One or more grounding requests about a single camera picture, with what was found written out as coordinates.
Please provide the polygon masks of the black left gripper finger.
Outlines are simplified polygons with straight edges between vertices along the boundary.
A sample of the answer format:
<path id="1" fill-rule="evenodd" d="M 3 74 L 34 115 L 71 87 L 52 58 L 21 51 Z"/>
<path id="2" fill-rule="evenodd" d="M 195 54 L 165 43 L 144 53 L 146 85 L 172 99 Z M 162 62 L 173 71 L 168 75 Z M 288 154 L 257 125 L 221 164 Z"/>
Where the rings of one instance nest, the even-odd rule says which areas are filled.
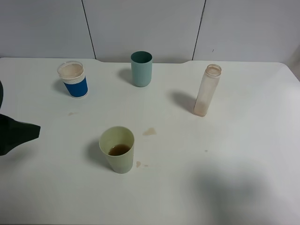
<path id="1" fill-rule="evenodd" d="M 41 127 L 16 121 L 0 115 L 0 155 L 8 154 L 15 147 L 39 138 Z"/>

